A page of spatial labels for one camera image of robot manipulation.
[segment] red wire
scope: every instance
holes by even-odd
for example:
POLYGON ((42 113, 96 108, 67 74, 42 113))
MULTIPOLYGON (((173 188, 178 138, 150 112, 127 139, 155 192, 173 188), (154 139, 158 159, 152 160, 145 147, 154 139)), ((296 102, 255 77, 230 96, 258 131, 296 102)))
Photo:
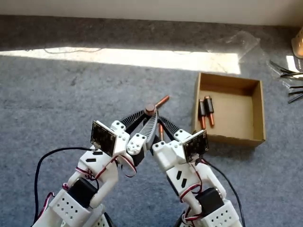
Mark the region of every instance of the red wire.
POLYGON ((183 202, 183 201, 182 201, 183 197, 184 197, 187 193, 189 193, 191 190, 195 189, 195 188, 198 187, 198 186, 201 186, 201 185, 198 184, 198 183, 196 183, 196 184, 193 184, 192 186, 190 186, 189 188, 187 188, 187 189, 180 195, 180 201, 183 202))
POLYGON ((47 197, 46 197, 46 199, 45 199, 45 201, 44 201, 44 205, 43 205, 43 207, 42 207, 42 210, 41 210, 41 212, 40 212, 39 215, 38 215, 38 218, 40 218, 41 215, 42 215, 42 214, 44 213, 44 211, 46 210, 47 205, 48 205, 48 202, 49 202, 51 196, 55 197, 55 194, 54 194, 53 192, 48 193, 48 195, 47 195, 47 197))
POLYGON ((83 174, 87 174, 88 178, 90 180, 97 180, 105 171, 106 171, 106 167, 110 164, 110 163, 113 163, 118 157, 121 157, 123 158, 133 169, 133 171, 135 172, 135 174, 137 173, 137 170, 136 170, 136 167, 132 164, 132 162, 130 160, 128 160, 127 157, 123 156, 123 155, 117 155, 117 156, 114 156, 112 157, 112 159, 105 165, 105 167, 94 177, 94 175, 92 174, 91 171, 85 171, 83 169, 80 169, 79 167, 76 167, 76 170, 78 170, 79 172, 83 173, 83 174))
POLYGON ((200 189, 199 189, 198 193, 201 193, 201 192, 202 192, 202 189, 203 189, 203 188, 202 188, 202 185, 203 185, 203 183, 202 183, 202 179, 201 179, 201 177, 200 177, 199 172, 196 170, 195 166, 193 166, 192 164, 191 164, 191 166, 194 168, 194 170, 195 170, 195 172, 196 172, 196 174, 197 174, 198 178, 200 179, 201 186, 200 186, 200 189))

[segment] white 3d-printed part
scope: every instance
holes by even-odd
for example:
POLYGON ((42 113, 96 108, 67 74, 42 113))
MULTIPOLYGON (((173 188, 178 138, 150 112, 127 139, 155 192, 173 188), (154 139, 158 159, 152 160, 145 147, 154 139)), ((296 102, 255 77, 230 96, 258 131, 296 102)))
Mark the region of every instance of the white 3d-printed part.
POLYGON ((81 227, 89 218, 91 211, 78 204, 65 190, 61 189, 49 204, 58 216, 70 227, 81 227))
POLYGON ((224 205, 213 213, 201 219, 206 227, 230 227, 239 221, 239 216, 229 200, 223 200, 224 205))

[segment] open cardboard box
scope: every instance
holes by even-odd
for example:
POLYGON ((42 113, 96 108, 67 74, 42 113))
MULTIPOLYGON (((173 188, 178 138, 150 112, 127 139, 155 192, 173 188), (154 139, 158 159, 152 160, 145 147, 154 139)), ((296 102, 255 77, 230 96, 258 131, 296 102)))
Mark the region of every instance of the open cardboard box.
POLYGON ((262 82, 200 73, 196 81, 193 131, 201 130, 198 101, 210 96, 214 127, 206 118, 209 141, 256 147, 266 139, 262 82))

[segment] black plastic piece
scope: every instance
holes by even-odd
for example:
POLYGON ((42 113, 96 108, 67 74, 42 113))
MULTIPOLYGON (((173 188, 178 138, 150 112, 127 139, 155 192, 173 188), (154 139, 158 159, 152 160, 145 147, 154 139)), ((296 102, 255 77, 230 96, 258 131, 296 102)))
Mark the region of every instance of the black plastic piece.
POLYGON ((93 121, 90 142, 109 156, 113 156, 116 135, 93 121))
POLYGON ((79 178, 67 193, 84 208, 89 207, 91 198, 97 193, 97 189, 86 179, 79 178))
POLYGON ((204 108, 205 108, 205 111, 206 111, 207 115, 214 112, 212 98, 205 98, 204 99, 204 108))
POLYGON ((137 155, 129 154, 129 155, 133 158, 134 166, 138 166, 140 164, 140 162, 144 159, 144 150, 143 150, 143 148, 141 148, 141 151, 139 154, 137 154, 137 155))
POLYGON ((200 135, 192 138, 188 142, 183 144, 183 150, 186 158, 186 162, 193 162, 197 154, 199 159, 203 157, 203 154, 208 151, 208 141, 206 131, 200 135))
POLYGON ((109 215, 106 212, 104 213, 104 216, 109 227, 116 227, 116 225, 113 223, 112 219, 109 217, 109 215))
POLYGON ((129 115, 129 116, 123 118, 120 122, 125 125, 125 127, 126 127, 125 131, 128 134, 131 134, 135 130, 135 128, 138 127, 138 125, 141 123, 141 121, 144 120, 144 118, 149 119, 150 116, 148 116, 144 112, 144 110, 140 110, 132 115, 129 115))
POLYGON ((164 131, 170 138, 170 140, 174 140, 174 134, 180 129, 178 126, 176 126, 174 123, 166 119, 165 117, 158 117, 158 122, 162 125, 164 131))
POLYGON ((176 190, 174 184, 171 182, 169 176, 166 176, 166 177, 167 177, 167 180, 169 181, 169 184, 171 185, 172 189, 174 190, 175 194, 176 194, 177 196, 179 196, 179 195, 178 195, 178 191, 176 190))
POLYGON ((206 116, 203 100, 199 99, 198 117, 206 116))
POLYGON ((215 210, 224 205, 220 194, 215 188, 208 188, 205 191, 199 193, 196 196, 196 199, 202 206, 202 213, 204 216, 213 213, 215 210))
POLYGON ((181 223, 182 223, 182 215, 184 214, 185 212, 183 212, 180 217, 178 218, 178 220, 176 221, 174 227, 180 227, 181 223))
POLYGON ((182 187, 182 188, 184 188, 184 187, 185 187, 186 182, 187 182, 187 179, 186 179, 186 178, 183 178, 183 180, 182 180, 182 184, 181 184, 181 187, 182 187))

